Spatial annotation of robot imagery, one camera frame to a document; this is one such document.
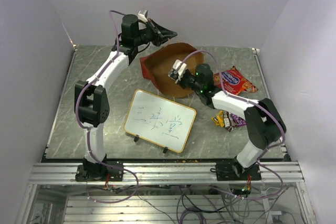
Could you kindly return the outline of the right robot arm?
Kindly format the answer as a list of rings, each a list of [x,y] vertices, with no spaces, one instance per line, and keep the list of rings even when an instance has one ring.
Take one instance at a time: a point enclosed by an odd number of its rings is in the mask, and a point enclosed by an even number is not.
[[[249,140],[235,157],[231,167],[236,179],[244,179],[272,143],[285,139],[286,126],[274,103],[268,99],[254,100],[227,93],[214,83],[214,74],[208,64],[196,66],[192,74],[187,64],[176,60],[170,77],[181,88],[189,88],[201,102],[212,108],[230,112],[246,122]]]

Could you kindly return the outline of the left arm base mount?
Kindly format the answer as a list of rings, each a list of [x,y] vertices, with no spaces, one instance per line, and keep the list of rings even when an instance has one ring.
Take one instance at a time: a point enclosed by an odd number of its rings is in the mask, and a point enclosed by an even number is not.
[[[111,165],[118,167],[108,168],[99,163],[83,162],[77,167],[75,180],[77,182],[99,182],[107,179],[112,182],[121,182],[124,171],[123,165],[112,162]]]

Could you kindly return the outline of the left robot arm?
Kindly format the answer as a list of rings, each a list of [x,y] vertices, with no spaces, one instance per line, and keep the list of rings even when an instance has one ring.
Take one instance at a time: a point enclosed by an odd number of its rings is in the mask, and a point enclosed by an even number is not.
[[[176,36],[177,32],[162,27],[145,15],[124,15],[121,31],[116,33],[107,60],[89,79],[76,83],[74,112],[86,141],[83,168],[94,180],[102,180],[107,175],[103,124],[110,112],[108,90],[135,59],[139,46],[152,44],[158,47]]]

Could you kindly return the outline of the purple candy packet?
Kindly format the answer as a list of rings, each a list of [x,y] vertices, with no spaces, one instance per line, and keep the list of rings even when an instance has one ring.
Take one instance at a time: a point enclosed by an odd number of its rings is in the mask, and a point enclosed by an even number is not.
[[[246,121],[235,114],[230,114],[236,127],[242,127],[246,125]]]

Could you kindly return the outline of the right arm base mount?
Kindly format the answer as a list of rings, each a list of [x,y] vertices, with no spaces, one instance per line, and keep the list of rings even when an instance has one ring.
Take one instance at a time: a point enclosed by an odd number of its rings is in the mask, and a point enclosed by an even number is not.
[[[216,174],[218,181],[247,181],[249,178],[251,180],[261,180],[259,165],[253,164],[248,168],[243,168],[231,159],[216,163],[210,171]]]

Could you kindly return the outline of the yellow m&m's packet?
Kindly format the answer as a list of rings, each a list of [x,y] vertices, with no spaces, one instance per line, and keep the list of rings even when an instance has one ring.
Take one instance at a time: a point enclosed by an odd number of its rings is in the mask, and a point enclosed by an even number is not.
[[[211,119],[215,123],[216,126],[225,127],[224,112],[223,112],[223,110],[220,110],[216,114],[216,116],[211,117]]]

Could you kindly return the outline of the red chips bag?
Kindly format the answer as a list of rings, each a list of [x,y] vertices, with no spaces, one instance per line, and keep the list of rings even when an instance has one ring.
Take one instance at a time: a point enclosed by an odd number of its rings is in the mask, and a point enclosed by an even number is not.
[[[235,66],[221,73],[215,73],[213,77],[214,85],[219,88],[223,86],[227,92],[234,95],[239,95],[242,92],[256,93],[258,91],[258,88],[245,78]]]

